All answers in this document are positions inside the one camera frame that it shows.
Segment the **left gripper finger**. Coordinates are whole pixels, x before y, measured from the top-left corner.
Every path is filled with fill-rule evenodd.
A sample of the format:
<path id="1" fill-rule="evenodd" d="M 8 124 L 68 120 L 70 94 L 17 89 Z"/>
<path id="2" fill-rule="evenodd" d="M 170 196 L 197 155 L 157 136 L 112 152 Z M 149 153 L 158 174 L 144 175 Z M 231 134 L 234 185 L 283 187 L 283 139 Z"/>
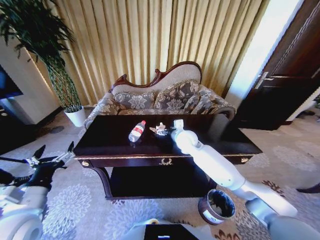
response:
<path id="1" fill-rule="evenodd" d="M 65 164 L 67 164 L 69 161 L 71 161 L 75 154 L 74 154 L 74 147 L 75 147 L 75 144 L 74 144 L 74 141 L 72 141 L 70 143 L 70 145 L 68 146 L 66 152 L 60 154 L 58 157 L 57 157 L 57 161 L 63 161 Z"/>
<path id="2" fill-rule="evenodd" d="M 42 147 L 40 147 L 39 149 L 37 149 L 34 154 L 32 155 L 32 157 L 26 158 L 25 161 L 31 166 L 36 166 L 39 165 L 41 163 L 41 157 L 45 151 L 46 146 L 43 145 Z"/>

